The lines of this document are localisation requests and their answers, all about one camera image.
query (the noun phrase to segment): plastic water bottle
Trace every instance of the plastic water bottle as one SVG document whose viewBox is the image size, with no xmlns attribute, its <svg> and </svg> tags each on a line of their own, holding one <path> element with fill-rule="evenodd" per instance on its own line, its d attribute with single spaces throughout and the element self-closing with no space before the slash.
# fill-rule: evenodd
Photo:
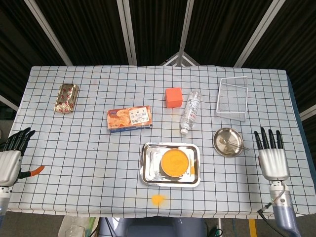
<svg viewBox="0 0 316 237">
<path fill-rule="evenodd" d="M 192 91 L 188 97 L 186 108 L 180 121 L 181 133 L 184 135 L 188 134 L 188 131 L 193 127 L 201 104 L 201 97 L 201 92 L 196 90 Z"/>
</svg>

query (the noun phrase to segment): food package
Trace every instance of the food package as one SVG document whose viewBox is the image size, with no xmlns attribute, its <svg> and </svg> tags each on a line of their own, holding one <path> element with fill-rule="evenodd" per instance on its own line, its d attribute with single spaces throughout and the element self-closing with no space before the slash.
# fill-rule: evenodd
<svg viewBox="0 0 316 237">
<path fill-rule="evenodd" d="M 149 105 L 108 110 L 107 122 L 110 132 L 131 131 L 153 126 Z"/>
<path fill-rule="evenodd" d="M 54 111 L 68 114 L 74 111 L 79 87 L 74 84 L 62 84 L 54 107 Z"/>
</svg>

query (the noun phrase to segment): wire basket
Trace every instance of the wire basket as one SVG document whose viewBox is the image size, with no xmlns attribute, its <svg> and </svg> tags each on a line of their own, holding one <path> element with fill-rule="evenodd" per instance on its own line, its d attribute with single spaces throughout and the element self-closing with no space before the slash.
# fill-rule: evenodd
<svg viewBox="0 0 316 237">
<path fill-rule="evenodd" d="M 246 121 L 248 79 L 247 76 L 222 78 L 217 98 L 217 116 Z"/>
</svg>

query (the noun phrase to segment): orange block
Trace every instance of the orange block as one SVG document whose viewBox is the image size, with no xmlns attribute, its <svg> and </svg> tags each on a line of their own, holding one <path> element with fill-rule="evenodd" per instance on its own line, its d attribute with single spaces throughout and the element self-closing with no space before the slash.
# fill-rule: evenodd
<svg viewBox="0 0 316 237">
<path fill-rule="evenodd" d="M 167 108 L 182 106 L 182 91 L 179 87 L 166 89 L 166 104 Z"/>
</svg>

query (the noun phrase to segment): checkered tablecloth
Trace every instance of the checkered tablecloth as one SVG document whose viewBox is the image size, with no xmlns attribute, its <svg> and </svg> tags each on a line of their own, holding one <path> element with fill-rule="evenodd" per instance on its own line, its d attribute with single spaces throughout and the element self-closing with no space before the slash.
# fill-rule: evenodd
<svg viewBox="0 0 316 237">
<path fill-rule="evenodd" d="M 248 76 L 246 122 L 215 116 L 220 78 Z M 79 86 L 75 111 L 53 110 L 59 86 Z M 203 94 L 194 128 L 180 134 L 182 108 L 165 107 L 166 88 Z M 153 128 L 110 134 L 106 111 L 150 105 Z M 199 66 L 175 67 L 33 67 L 11 134 L 36 130 L 23 157 L 22 170 L 45 165 L 35 177 L 13 187 L 12 211 L 117 217 L 256 218 L 270 201 L 253 132 L 280 129 L 290 167 L 285 182 L 299 215 L 316 212 L 316 197 L 302 138 L 295 120 L 285 71 Z M 224 158 L 212 145 L 214 133 L 232 127 L 251 148 Z M 201 183 L 196 188 L 151 187 L 139 178 L 141 149 L 146 142 L 183 142 L 201 153 Z M 152 196 L 165 196 L 161 206 Z M 272 210 L 265 212 L 273 217 Z"/>
</svg>

